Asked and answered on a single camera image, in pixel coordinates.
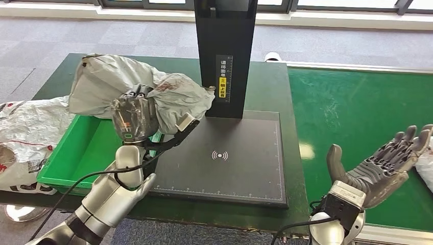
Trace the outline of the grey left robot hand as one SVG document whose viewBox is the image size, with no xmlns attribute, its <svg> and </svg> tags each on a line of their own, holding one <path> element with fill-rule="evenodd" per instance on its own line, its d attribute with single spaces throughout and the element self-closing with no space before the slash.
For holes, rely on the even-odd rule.
<svg viewBox="0 0 433 245">
<path fill-rule="evenodd" d="M 142 142 L 158 131 L 155 101 L 148 97 L 151 91 L 152 87 L 137 84 L 111 102 L 112 122 L 123 142 Z"/>
</svg>

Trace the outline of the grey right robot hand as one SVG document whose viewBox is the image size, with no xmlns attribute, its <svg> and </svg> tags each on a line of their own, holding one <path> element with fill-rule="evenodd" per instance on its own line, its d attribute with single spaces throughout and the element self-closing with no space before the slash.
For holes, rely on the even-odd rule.
<svg viewBox="0 0 433 245">
<path fill-rule="evenodd" d="M 417 127 L 409 126 L 398 132 L 389 142 L 378 148 L 350 171 L 341 163 L 342 149 L 332 144 L 326 161 L 332 181 L 341 181 L 366 194 L 363 208 L 373 208 L 387 199 L 408 179 L 407 172 L 427 150 L 432 136 L 432 124 L 423 126 L 418 136 Z"/>
</svg>

